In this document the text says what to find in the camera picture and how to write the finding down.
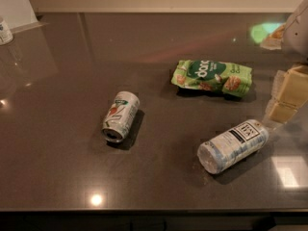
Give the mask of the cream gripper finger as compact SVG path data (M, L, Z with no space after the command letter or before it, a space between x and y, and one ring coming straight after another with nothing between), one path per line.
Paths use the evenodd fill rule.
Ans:
M281 104L302 107L308 101L308 66L294 64L287 71L278 70L271 95Z
M286 123L291 120L296 113L297 109L294 107L281 104L276 100L271 99L266 107L265 117L274 122Z

